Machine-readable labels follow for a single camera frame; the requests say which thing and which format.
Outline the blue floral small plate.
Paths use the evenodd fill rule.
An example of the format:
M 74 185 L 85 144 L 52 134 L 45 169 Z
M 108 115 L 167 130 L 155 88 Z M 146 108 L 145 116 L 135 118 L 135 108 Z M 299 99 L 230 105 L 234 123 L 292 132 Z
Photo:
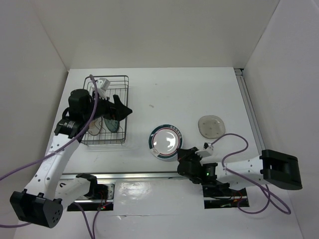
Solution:
M 117 133 L 120 128 L 120 122 L 118 120 L 104 119 L 104 124 L 111 133 Z

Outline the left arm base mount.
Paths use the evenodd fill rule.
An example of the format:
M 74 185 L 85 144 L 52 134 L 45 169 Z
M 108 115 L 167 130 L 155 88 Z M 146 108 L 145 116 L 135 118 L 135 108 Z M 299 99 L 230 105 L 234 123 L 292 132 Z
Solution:
M 85 212 L 112 211 L 114 209 L 114 183 L 98 184 L 93 197 L 81 196 L 67 208 L 68 212 L 80 211 L 79 204 Z

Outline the green red rimmed plate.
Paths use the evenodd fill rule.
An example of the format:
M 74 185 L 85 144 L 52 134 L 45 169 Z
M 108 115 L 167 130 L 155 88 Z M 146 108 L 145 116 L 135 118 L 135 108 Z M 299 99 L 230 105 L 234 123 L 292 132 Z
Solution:
M 151 154 L 162 161 L 176 161 L 177 150 L 183 145 L 181 131 L 174 125 L 162 124 L 149 135 L 148 146 Z

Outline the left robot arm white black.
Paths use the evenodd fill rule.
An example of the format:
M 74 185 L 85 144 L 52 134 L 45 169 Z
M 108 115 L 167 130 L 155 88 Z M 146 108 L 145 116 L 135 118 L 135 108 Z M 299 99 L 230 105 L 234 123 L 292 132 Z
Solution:
M 21 192 L 14 191 L 10 203 L 18 219 L 23 222 L 53 228 L 62 212 L 79 197 L 94 198 L 102 188 L 97 178 L 80 173 L 67 185 L 60 187 L 63 171 L 79 147 L 92 120 L 105 118 L 122 121 L 133 111 L 118 95 L 113 101 L 85 89 L 71 92 L 68 107 L 54 131 L 51 151 L 45 156 L 32 180 Z

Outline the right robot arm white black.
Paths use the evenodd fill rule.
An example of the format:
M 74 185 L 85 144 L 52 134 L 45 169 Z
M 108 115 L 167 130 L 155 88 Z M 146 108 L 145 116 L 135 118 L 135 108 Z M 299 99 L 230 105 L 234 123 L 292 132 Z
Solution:
M 302 189 L 298 159 L 273 150 L 263 150 L 260 156 L 238 162 L 201 164 L 207 150 L 179 149 L 177 151 L 179 175 L 194 184 L 213 188 L 222 195 L 253 186 L 272 184 L 284 190 Z

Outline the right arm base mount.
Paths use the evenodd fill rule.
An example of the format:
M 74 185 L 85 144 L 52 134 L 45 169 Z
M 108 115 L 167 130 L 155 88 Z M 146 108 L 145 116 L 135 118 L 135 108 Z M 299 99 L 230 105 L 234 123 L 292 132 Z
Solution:
M 250 207 L 246 188 L 241 190 L 229 189 L 222 185 L 202 185 L 205 209 L 227 209 Z

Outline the orange sunburst plate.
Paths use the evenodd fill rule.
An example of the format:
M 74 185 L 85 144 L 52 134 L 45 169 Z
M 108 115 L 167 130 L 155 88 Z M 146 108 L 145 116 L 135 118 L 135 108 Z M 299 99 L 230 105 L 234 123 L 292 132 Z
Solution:
M 102 118 L 94 119 L 90 122 L 87 132 L 92 136 L 100 134 L 102 129 Z

